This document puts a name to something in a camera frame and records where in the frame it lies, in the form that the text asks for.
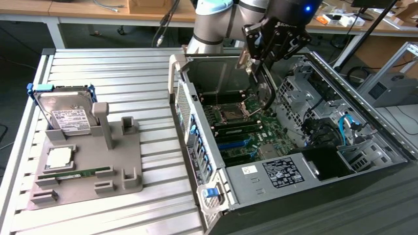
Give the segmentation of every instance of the metal table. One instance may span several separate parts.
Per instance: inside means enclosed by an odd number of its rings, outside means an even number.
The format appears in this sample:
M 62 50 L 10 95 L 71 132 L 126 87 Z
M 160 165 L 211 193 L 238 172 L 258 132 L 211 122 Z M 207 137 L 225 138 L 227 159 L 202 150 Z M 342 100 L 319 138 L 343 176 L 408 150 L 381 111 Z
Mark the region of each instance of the metal table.
M 96 86 L 108 120 L 140 125 L 144 189 L 110 198 L 26 210 L 47 121 L 28 99 L 0 188 L 6 234 L 203 234 L 167 96 L 167 49 L 60 49 L 43 55 L 35 84 Z

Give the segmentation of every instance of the hard drive label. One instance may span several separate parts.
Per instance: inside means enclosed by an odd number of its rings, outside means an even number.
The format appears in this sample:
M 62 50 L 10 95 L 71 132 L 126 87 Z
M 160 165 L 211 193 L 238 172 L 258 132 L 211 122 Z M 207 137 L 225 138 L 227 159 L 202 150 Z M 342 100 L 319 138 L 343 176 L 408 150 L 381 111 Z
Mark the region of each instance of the hard drive label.
M 291 158 L 263 163 L 273 186 L 281 188 L 305 181 Z
M 84 109 L 52 111 L 63 132 L 90 130 L 90 121 Z

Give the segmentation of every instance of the wooden desk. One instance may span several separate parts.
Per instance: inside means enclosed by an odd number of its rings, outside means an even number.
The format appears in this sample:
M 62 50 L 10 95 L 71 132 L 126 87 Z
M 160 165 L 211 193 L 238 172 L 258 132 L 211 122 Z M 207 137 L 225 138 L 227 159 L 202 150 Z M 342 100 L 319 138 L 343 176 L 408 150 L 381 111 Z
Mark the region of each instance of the wooden desk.
M 50 16 L 82 17 L 82 18 L 106 18 L 106 19 L 130 19 L 160 21 L 163 14 L 130 14 L 127 0 L 100 0 L 104 5 L 124 5 L 114 12 L 94 4 L 92 0 L 74 0 L 71 3 L 52 2 Z M 176 12 L 172 16 L 172 22 L 195 22 L 195 8 L 190 0 L 180 0 Z
M 0 0 L 0 14 L 48 16 L 52 0 Z

